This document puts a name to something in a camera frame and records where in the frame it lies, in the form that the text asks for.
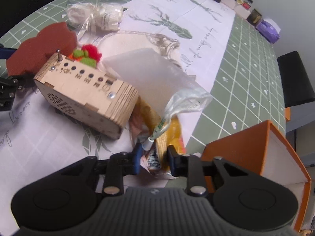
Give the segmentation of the yellow snack packet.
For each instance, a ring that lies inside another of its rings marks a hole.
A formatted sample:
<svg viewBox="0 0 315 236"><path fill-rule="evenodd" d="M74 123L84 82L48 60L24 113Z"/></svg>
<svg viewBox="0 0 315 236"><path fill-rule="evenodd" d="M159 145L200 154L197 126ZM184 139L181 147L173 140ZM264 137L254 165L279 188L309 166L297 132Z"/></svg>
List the yellow snack packet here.
<svg viewBox="0 0 315 236"><path fill-rule="evenodd" d="M132 143L144 143L160 121L161 117L158 113L144 100L138 98L129 120ZM144 151L141 158L142 167L159 180L174 179L166 158L169 145L173 145L180 155L186 153L181 124L177 116L171 119L169 128L154 140L151 148L148 151Z"/></svg>

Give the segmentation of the white sheer mesh bag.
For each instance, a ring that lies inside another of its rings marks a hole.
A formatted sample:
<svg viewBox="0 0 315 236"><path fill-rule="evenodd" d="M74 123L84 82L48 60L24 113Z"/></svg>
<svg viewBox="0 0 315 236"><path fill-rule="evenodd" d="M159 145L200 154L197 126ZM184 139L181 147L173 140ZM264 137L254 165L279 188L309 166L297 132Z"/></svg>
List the white sheer mesh bag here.
<svg viewBox="0 0 315 236"><path fill-rule="evenodd" d="M165 120L202 111L212 101L211 94L192 77L150 48L104 58L103 65L135 87L141 99Z"/></svg>

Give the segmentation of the red orange knitted toy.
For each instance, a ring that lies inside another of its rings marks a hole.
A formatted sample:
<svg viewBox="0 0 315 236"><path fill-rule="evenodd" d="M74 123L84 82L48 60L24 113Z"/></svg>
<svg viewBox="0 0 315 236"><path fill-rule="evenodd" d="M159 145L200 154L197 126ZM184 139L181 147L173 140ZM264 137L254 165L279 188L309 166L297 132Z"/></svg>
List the red orange knitted toy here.
<svg viewBox="0 0 315 236"><path fill-rule="evenodd" d="M80 49L74 50L69 57L84 65L96 68L97 64L101 60L102 54L99 52L96 46L92 44L86 44Z"/></svg>

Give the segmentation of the white organza gift bundle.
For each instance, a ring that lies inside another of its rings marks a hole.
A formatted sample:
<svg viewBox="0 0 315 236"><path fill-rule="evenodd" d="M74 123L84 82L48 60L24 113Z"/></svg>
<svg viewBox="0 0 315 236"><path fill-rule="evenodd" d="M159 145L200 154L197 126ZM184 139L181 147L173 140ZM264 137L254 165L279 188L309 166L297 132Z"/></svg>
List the white organza gift bundle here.
<svg viewBox="0 0 315 236"><path fill-rule="evenodd" d="M119 31L125 8L117 2L69 2L66 14L70 25L76 28L77 40L84 35L94 36L98 31Z"/></svg>

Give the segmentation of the beige cloth drawstring pouch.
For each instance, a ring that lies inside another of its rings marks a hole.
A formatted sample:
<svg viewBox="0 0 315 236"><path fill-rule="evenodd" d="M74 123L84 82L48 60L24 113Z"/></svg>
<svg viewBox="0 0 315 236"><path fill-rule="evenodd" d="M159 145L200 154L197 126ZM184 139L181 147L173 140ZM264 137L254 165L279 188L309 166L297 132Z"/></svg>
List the beige cloth drawstring pouch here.
<svg viewBox="0 0 315 236"><path fill-rule="evenodd" d="M101 60L97 63L97 69L106 71L103 60L110 56L134 50L150 48L165 59L181 68L180 42L163 34L151 34L140 31L119 31L104 36L97 44L101 53Z"/></svg>

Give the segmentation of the white deer table runner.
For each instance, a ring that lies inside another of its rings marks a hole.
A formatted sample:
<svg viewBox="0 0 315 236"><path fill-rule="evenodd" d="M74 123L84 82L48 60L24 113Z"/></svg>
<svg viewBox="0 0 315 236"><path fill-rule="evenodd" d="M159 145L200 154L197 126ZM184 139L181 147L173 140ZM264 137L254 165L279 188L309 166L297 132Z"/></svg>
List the white deer table runner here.
<svg viewBox="0 0 315 236"><path fill-rule="evenodd" d="M206 90L214 85L229 39L234 12L211 0L132 0L121 31L162 34L179 41L176 60ZM1 113L1 234L18 226L11 199L25 185L86 156L107 159L133 149L129 128L114 141L51 106L38 89L28 89Z"/></svg>

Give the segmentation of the wooden radio box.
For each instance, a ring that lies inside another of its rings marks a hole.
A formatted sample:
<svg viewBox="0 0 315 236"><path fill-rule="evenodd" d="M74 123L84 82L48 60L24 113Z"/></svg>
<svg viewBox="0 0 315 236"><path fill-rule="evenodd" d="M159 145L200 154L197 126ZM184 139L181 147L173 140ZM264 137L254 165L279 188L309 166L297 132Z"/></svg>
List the wooden radio box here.
<svg viewBox="0 0 315 236"><path fill-rule="evenodd" d="M129 83L60 52L47 60L34 82L49 104L113 140L120 138L138 100Z"/></svg>

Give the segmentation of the orange cardboard box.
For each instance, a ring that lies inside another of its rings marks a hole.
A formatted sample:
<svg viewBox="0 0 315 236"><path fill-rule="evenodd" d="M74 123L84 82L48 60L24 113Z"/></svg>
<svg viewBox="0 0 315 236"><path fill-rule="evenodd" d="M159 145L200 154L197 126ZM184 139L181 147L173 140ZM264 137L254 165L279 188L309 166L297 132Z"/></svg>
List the orange cardboard box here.
<svg viewBox="0 0 315 236"><path fill-rule="evenodd" d="M288 188L298 201L292 228L299 232L308 207L312 179L284 135L270 120L206 145L201 160L216 156Z"/></svg>

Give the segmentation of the green grid tablecloth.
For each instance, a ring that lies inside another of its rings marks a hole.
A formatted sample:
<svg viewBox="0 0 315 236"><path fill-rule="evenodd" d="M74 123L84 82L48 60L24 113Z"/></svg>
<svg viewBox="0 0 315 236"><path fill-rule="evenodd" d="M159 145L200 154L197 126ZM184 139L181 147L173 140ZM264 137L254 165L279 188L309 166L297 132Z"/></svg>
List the green grid tablecloth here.
<svg viewBox="0 0 315 236"><path fill-rule="evenodd" d="M17 48L45 26L64 21L67 1L1 0L1 43ZM214 99L201 114L188 152L265 120L284 133L283 89L273 47L239 17L211 93Z"/></svg>

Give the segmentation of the black chair right side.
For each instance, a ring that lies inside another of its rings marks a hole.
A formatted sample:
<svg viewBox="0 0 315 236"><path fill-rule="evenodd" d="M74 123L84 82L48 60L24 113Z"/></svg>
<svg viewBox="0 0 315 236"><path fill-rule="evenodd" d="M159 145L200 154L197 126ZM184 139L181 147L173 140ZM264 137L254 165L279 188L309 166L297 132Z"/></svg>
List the black chair right side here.
<svg viewBox="0 0 315 236"><path fill-rule="evenodd" d="M314 90L297 51L277 58L283 86L284 105L290 108L314 102Z"/></svg>

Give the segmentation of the purple tissue pack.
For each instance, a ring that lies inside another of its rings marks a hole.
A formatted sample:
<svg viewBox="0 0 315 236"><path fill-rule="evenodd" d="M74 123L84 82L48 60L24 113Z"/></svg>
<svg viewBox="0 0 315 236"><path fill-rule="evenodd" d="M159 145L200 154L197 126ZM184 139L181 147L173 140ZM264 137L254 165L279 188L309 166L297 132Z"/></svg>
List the purple tissue pack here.
<svg viewBox="0 0 315 236"><path fill-rule="evenodd" d="M271 18L261 18L256 24L255 28L271 44L276 43L280 39L281 28Z"/></svg>

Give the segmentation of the dark glass jar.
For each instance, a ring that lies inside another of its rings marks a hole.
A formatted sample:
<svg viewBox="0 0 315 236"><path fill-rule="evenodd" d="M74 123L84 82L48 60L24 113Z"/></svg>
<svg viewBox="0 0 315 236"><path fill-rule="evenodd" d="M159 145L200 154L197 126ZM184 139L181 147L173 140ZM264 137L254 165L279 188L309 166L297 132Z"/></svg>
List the dark glass jar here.
<svg viewBox="0 0 315 236"><path fill-rule="evenodd" d="M262 18L262 15L260 14L260 12L258 12L256 9L253 9L248 16L247 21L251 25L255 26L256 23L258 23L261 18Z"/></svg>

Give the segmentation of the small red label jar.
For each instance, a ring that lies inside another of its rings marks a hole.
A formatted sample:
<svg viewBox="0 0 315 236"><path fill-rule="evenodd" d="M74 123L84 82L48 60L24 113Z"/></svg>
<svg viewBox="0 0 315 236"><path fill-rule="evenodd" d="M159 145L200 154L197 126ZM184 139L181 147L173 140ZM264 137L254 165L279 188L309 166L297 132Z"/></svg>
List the small red label jar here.
<svg viewBox="0 0 315 236"><path fill-rule="evenodd" d="M251 8L252 3L253 3L253 0L244 0L243 3L242 3L242 6L246 10L249 10Z"/></svg>

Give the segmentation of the white box by wall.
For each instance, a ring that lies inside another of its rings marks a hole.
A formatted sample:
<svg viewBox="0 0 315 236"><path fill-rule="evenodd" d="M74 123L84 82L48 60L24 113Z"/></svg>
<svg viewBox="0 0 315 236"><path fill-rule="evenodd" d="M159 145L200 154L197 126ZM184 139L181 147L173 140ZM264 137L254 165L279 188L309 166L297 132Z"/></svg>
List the white box by wall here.
<svg viewBox="0 0 315 236"><path fill-rule="evenodd" d="M250 9L246 10L242 5L237 4L235 0L221 0L221 3L232 9L238 16L242 17L243 19L247 19L250 14Z"/></svg>

